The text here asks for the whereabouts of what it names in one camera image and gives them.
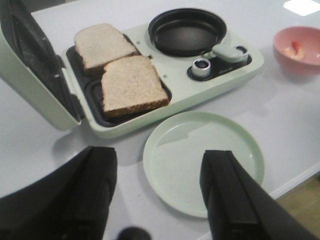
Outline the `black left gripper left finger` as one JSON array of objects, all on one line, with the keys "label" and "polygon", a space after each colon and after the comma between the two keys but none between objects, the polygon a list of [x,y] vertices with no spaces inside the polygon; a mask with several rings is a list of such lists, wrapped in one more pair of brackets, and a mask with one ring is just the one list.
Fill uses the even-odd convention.
[{"label": "black left gripper left finger", "polygon": [[1,239],[102,239],[117,166],[114,148],[89,146],[42,179],[2,197]]}]

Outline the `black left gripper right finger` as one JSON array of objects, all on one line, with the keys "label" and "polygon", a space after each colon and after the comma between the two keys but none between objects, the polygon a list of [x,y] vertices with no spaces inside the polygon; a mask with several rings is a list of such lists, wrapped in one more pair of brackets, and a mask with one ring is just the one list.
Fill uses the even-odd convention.
[{"label": "black left gripper right finger", "polygon": [[315,240],[229,150],[206,150],[200,188],[214,240]]}]

